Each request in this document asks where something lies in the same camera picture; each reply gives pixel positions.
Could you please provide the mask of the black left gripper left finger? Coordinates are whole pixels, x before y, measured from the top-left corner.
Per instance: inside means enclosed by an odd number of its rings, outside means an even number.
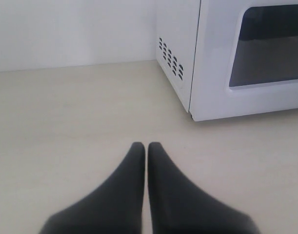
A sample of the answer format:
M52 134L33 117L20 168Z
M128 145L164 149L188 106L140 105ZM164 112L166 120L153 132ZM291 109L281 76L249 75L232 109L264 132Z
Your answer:
M140 234L145 147L132 143L113 173L82 200L48 218L42 234Z

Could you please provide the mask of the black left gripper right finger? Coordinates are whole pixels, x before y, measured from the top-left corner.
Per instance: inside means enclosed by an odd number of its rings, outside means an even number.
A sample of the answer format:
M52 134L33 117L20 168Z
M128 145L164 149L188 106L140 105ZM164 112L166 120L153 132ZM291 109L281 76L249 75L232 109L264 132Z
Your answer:
M252 218L207 194L171 160L148 146L148 193L155 234L259 234Z

